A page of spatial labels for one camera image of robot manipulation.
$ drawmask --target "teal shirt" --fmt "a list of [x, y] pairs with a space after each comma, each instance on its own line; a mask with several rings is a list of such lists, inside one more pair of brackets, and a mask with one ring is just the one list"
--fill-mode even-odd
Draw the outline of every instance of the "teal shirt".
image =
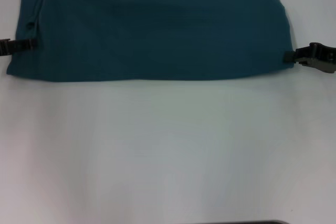
[[279, 0], [22, 0], [7, 73], [56, 82], [222, 80], [291, 68]]

